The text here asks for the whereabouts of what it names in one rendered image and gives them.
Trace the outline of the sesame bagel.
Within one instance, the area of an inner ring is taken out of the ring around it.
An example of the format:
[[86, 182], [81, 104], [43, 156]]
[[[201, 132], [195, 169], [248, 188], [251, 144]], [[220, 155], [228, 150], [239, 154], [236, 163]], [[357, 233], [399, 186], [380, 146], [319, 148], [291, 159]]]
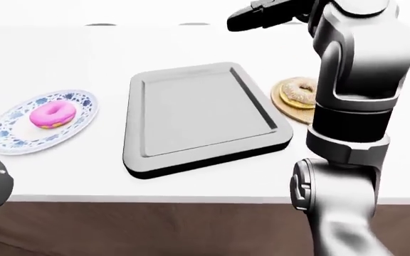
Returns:
[[288, 106], [300, 110], [313, 110], [317, 83], [312, 78], [288, 78], [279, 83], [279, 95], [281, 100]]

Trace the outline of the round wooden plate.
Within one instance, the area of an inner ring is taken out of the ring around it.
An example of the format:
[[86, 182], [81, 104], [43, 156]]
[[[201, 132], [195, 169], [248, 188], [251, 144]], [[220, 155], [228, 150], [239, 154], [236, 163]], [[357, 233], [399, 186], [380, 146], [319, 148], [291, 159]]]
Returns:
[[285, 114], [287, 117], [298, 121], [300, 123], [309, 125], [312, 124], [315, 108], [313, 110], [300, 110], [298, 108], [294, 108], [291, 106], [288, 106], [285, 104], [279, 95], [279, 83], [278, 82], [276, 85], [274, 85], [270, 91], [270, 98], [272, 100], [272, 103], [275, 105], [275, 107]]

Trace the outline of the pink frosted donut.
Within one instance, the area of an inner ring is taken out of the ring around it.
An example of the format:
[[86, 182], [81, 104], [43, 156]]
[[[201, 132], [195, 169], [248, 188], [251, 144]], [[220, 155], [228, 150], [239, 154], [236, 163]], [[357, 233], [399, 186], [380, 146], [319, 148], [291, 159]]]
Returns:
[[41, 129], [54, 129], [66, 125], [76, 115], [73, 104], [57, 100], [36, 108], [29, 116], [32, 124]]

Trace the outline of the blue floral white plate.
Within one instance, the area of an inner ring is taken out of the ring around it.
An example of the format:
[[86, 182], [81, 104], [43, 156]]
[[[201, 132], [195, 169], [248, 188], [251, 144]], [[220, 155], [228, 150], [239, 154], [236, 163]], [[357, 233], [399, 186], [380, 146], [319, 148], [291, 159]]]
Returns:
[[[32, 111], [56, 100], [75, 107], [72, 121], [54, 129], [41, 129], [29, 121]], [[0, 116], [0, 155], [24, 155], [49, 149], [81, 132], [97, 113], [97, 98], [83, 90], [55, 91], [26, 100]]]

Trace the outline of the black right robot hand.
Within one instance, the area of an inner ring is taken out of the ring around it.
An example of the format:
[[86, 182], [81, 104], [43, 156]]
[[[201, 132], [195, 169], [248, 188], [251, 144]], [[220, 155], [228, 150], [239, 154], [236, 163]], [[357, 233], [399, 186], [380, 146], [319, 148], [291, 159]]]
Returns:
[[307, 23], [315, 0], [257, 0], [227, 19], [229, 31], [270, 28], [294, 18]]

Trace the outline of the grey rectangular tray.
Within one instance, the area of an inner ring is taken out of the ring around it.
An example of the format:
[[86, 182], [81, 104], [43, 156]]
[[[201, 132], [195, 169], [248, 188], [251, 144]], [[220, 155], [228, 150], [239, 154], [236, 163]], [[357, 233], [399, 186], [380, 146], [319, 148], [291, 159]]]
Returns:
[[237, 63], [136, 74], [122, 161], [149, 179], [284, 150], [293, 129]]

